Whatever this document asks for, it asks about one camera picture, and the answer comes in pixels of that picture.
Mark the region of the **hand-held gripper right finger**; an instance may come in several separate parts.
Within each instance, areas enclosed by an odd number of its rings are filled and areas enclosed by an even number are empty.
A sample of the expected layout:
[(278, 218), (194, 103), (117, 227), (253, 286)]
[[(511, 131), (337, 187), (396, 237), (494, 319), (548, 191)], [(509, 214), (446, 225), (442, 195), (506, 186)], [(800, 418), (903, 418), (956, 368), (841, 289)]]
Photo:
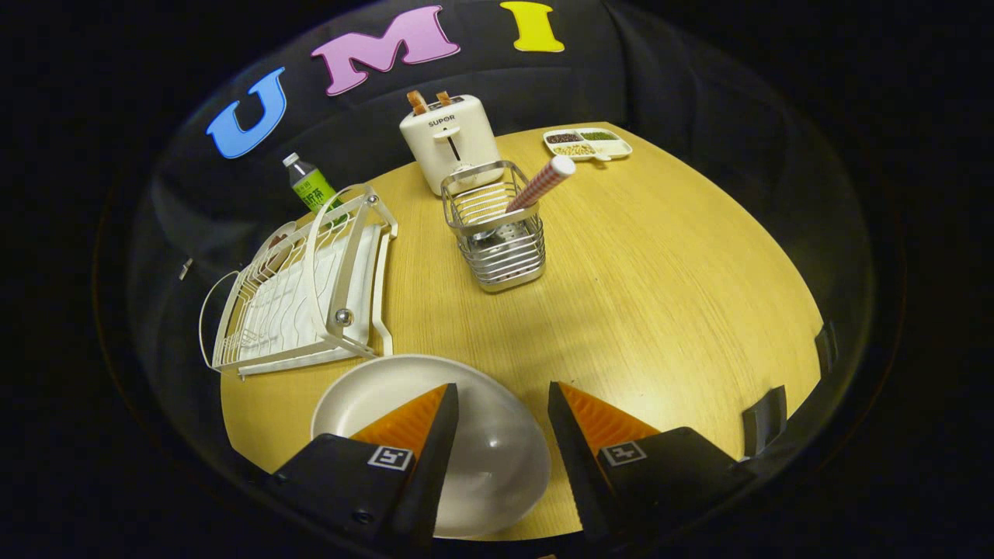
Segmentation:
[(547, 413), (583, 534), (601, 548), (679, 532), (756, 477), (692, 428), (661, 431), (564, 382)]

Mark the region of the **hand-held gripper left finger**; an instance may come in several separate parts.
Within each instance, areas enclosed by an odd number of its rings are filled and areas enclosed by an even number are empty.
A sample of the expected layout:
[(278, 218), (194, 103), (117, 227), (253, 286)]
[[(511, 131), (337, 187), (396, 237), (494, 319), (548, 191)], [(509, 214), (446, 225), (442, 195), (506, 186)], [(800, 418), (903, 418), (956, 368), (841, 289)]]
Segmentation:
[(264, 491), (290, 514), (367, 557), (425, 557), (457, 434), (455, 384), (440, 385), (394, 410), (412, 413), (399, 446), (382, 422), (368, 439), (321, 434), (277, 468)]

